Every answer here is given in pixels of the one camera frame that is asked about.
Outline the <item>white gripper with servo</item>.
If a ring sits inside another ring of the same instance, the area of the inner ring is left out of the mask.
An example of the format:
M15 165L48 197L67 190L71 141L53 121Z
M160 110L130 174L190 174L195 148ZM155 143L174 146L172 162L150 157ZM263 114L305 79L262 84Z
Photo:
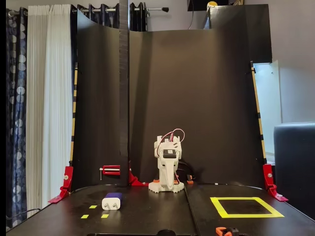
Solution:
M179 153L175 149L161 149L158 151L159 182L168 190L173 188L174 180L178 181L176 170L178 168Z

